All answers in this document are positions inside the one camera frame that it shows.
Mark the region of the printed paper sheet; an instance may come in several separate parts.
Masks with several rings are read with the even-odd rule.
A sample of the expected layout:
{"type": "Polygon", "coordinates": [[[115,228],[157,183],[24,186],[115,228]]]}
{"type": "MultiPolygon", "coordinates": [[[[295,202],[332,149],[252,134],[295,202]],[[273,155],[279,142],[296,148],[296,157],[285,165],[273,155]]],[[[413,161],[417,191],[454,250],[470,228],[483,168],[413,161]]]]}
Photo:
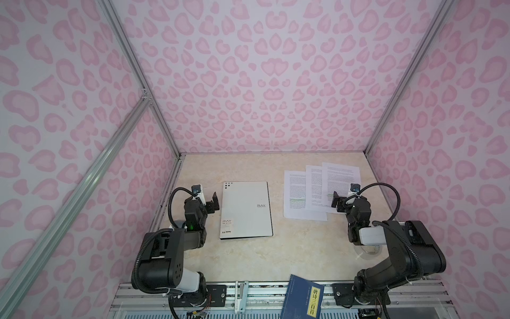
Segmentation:
{"type": "Polygon", "coordinates": [[[306,205],[306,178],[302,171],[284,172],[284,217],[306,221],[327,221],[326,213],[310,211],[306,205]]]}
{"type": "Polygon", "coordinates": [[[322,163],[322,198],[331,199],[336,191],[345,197],[352,183],[361,183],[359,167],[346,166],[335,163],[322,163]]]}
{"type": "Polygon", "coordinates": [[[322,167],[307,165],[305,170],[305,208],[320,213],[337,213],[322,201],[322,167]]]}

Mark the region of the white black file folder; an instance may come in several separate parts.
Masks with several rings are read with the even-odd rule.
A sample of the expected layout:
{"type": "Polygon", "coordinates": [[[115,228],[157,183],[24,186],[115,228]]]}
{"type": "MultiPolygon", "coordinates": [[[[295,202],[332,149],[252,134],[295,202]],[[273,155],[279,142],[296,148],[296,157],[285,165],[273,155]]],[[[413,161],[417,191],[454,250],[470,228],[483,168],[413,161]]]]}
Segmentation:
{"type": "Polygon", "coordinates": [[[224,182],[220,239],[274,235],[267,182],[224,182]]]}

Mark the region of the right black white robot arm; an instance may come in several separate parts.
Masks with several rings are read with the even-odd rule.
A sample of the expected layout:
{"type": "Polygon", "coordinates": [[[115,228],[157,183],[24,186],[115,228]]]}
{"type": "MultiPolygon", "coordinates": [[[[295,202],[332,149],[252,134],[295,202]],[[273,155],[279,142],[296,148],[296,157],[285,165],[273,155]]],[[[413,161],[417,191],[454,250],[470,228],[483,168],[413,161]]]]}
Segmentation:
{"type": "Polygon", "coordinates": [[[390,290],[446,270],[443,252],[421,221],[371,221],[371,204],[361,195],[344,198],[334,192],[331,206],[345,214],[350,243],[385,246],[389,254],[377,265],[360,270],[352,285],[333,285],[338,306],[375,305],[386,310],[390,290]]]}

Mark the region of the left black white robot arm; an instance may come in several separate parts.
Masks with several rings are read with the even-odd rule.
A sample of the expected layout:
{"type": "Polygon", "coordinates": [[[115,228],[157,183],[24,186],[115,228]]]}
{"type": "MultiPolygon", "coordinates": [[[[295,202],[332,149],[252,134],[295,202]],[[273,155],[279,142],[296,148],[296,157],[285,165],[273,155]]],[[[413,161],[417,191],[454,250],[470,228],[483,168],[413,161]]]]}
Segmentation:
{"type": "Polygon", "coordinates": [[[184,254],[204,247],[207,218],[218,210],[220,204],[216,193],[207,202],[199,185],[190,190],[184,187],[174,189],[167,206],[172,227],[144,235],[131,273],[131,285],[148,295],[167,296],[171,308],[186,304],[209,307],[213,298],[208,292],[205,276],[185,268],[184,254]],[[173,199],[179,191],[189,195],[184,201],[185,220],[181,225],[172,215],[173,199]]]}

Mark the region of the clear tape roll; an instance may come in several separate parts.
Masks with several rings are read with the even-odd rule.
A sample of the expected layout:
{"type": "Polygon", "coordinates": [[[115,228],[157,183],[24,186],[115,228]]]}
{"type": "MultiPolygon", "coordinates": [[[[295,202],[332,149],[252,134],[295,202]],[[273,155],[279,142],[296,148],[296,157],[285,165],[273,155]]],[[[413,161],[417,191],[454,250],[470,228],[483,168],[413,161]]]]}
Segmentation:
{"type": "Polygon", "coordinates": [[[358,259],[363,260],[372,260],[381,255],[382,249],[381,246],[372,246],[372,245],[356,245],[354,246],[354,250],[357,254],[358,259]]]}

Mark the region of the blue book yellow label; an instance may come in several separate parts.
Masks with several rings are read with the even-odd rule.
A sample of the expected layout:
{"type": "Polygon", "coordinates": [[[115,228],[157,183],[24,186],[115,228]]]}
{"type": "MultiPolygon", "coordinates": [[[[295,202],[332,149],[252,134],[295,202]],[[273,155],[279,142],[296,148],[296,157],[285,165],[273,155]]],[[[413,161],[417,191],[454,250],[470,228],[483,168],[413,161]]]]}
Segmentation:
{"type": "Polygon", "coordinates": [[[291,275],[286,291],[281,319],[316,319],[321,314],[324,285],[291,275]]]}

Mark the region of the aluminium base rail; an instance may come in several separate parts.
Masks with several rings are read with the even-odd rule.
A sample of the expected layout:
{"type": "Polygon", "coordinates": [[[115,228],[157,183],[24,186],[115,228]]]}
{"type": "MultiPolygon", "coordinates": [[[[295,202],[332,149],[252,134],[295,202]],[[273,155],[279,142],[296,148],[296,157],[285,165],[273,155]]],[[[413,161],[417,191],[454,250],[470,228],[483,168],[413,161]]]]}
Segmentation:
{"type": "MultiPolygon", "coordinates": [[[[323,281],[322,318],[384,318],[380,302],[355,303],[351,308],[337,304],[342,282],[323,281]]],[[[146,295],[121,284],[108,318],[279,318],[284,305],[286,282],[214,283],[210,307],[199,314],[193,308],[169,308],[166,296],[146,295]]],[[[389,292],[386,309],[391,318],[458,318],[452,298],[439,280],[421,280],[389,292]]]]}

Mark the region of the aluminium diagonal frame bar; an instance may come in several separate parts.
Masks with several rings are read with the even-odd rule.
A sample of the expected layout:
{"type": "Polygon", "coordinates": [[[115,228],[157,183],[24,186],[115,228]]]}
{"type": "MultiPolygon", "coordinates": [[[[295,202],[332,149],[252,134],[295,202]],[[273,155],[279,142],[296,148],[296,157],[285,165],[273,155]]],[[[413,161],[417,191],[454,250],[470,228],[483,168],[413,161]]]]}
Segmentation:
{"type": "Polygon", "coordinates": [[[95,162],[90,166],[81,182],[68,196],[56,217],[29,251],[9,282],[1,291],[1,317],[11,318],[44,269],[54,251],[67,234],[77,215],[82,211],[101,179],[130,137],[140,118],[150,106],[151,98],[141,98],[95,162]]]}

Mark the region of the right aluminium corner post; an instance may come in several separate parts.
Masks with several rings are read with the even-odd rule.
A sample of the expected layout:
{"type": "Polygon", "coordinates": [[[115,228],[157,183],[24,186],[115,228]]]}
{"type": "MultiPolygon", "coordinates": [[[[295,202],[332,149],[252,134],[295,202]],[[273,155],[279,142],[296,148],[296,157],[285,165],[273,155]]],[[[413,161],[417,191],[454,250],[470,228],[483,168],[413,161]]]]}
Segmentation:
{"type": "Polygon", "coordinates": [[[385,126],[387,125],[389,118],[391,117],[394,110],[397,108],[401,101],[405,90],[412,82],[413,76],[416,74],[420,64],[425,59],[428,51],[430,50],[433,42],[439,36],[443,26],[448,21],[449,17],[453,13],[457,6],[458,1],[454,0],[443,0],[440,2],[434,17],[432,18],[426,32],[424,33],[422,40],[419,42],[415,53],[413,54],[409,65],[407,66],[401,81],[399,82],[394,94],[392,95],[389,103],[386,105],[382,116],[377,123],[372,137],[369,139],[368,145],[363,151],[366,157],[373,151],[377,141],[379,140],[385,126]]]}

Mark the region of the aluminium corner post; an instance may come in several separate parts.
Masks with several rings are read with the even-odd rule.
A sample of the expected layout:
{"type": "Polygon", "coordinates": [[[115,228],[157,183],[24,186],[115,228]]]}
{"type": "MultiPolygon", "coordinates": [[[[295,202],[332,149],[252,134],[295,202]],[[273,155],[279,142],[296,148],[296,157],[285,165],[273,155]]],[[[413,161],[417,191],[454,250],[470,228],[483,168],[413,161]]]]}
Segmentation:
{"type": "Polygon", "coordinates": [[[392,95],[389,103],[386,105],[382,116],[377,123],[372,137],[369,139],[368,145],[363,151],[366,157],[373,151],[377,141],[379,140],[385,126],[387,125],[389,118],[391,117],[394,110],[397,108],[401,101],[405,90],[412,82],[413,76],[416,74],[420,64],[425,59],[428,51],[430,50],[433,42],[439,36],[443,26],[448,21],[449,17],[453,13],[457,6],[458,1],[454,0],[443,0],[440,2],[434,17],[432,18],[426,32],[424,33],[422,40],[419,42],[415,53],[413,54],[409,65],[407,66],[401,81],[399,82],[394,94],[392,95]]]}
{"type": "Polygon", "coordinates": [[[156,101],[151,85],[147,81],[147,77],[144,74],[142,65],[135,54],[135,50],[131,45],[128,35],[122,25],[121,19],[118,15],[118,12],[115,8],[113,1],[99,0],[97,1],[97,3],[100,6],[104,16],[108,20],[108,23],[112,28],[112,32],[115,38],[117,39],[122,49],[122,52],[126,56],[126,61],[129,64],[135,79],[138,81],[140,88],[143,90],[143,93],[146,95],[146,97],[149,98],[151,111],[153,112],[159,127],[162,129],[163,136],[165,137],[167,143],[171,147],[173,155],[175,156],[175,158],[180,160],[181,152],[178,150],[176,142],[171,134],[171,130],[164,118],[163,112],[160,109],[158,102],[156,101]]]}

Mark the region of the left aluminium corner post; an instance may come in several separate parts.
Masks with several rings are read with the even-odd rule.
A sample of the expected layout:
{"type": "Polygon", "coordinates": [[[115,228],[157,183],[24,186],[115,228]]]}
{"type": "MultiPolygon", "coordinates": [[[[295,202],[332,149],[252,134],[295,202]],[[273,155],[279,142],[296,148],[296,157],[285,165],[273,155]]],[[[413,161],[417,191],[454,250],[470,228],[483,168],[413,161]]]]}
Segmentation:
{"type": "Polygon", "coordinates": [[[121,19],[118,15],[118,12],[115,8],[113,1],[99,0],[97,1],[97,3],[100,6],[104,16],[108,20],[108,23],[112,28],[112,32],[115,38],[117,39],[122,49],[122,52],[126,56],[126,61],[129,64],[135,79],[138,81],[140,88],[143,90],[143,93],[146,95],[146,97],[149,98],[151,111],[153,112],[159,127],[162,129],[163,136],[165,137],[167,143],[171,147],[173,155],[175,156],[175,158],[180,160],[181,152],[178,150],[176,142],[171,134],[171,130],[164,118],[163,112],[160,109],[158,102],[156,101],[151,85],[147,81],[147,77],[144,74],[142,65],[135,54],[135,50],[131,45],[128,35],[122,25],[121,19]]]}

